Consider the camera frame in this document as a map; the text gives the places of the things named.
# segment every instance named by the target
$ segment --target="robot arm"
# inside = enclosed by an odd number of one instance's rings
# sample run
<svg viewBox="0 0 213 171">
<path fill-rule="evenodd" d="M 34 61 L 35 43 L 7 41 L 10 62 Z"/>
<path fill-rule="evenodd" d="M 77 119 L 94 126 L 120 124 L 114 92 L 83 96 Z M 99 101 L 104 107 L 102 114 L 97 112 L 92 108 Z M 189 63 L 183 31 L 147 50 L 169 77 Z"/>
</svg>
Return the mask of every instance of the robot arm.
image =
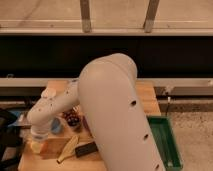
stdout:
<svg viewBox="0 0 213 171">
<path fill-rule="evenodd" d="M 68 92 L 55 98 L 52 92 L 32 108 L 31 133 L 43 133 L 38 130 L 44 123 L 48 125 L 56 113 L 72 108 L 79 99 L 107 170 L 165 171 L 135 90 L 136 77 L 135 63 L 123 54 L 90 62 Z"/>
<path fill-rule="evenodd" d="M 39 101 L 28 112 L 27 119 L 31 123 L 31 135 L 35 141 L 43 141 L 50 132 L 53 118 L 79 104 L 77 80 L 71 81 L 67 89 L 56 96 L 56 90 L 46 88 Z"/>
</svg>

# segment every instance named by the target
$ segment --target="gray floor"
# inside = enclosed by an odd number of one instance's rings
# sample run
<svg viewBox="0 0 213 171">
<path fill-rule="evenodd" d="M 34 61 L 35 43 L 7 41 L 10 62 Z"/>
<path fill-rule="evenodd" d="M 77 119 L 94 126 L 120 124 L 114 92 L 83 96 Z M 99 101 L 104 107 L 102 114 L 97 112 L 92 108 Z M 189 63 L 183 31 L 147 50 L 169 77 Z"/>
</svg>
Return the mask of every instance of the gray floor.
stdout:
<svg viewBox="0 0 213 171">
<path fill-rule="evenodd" d="M 166 102 L 160 102 L 165 109 Z M 168 110 L 183 171 L 213 170 L 213 100 L 173 101 Z"/>
</svg>

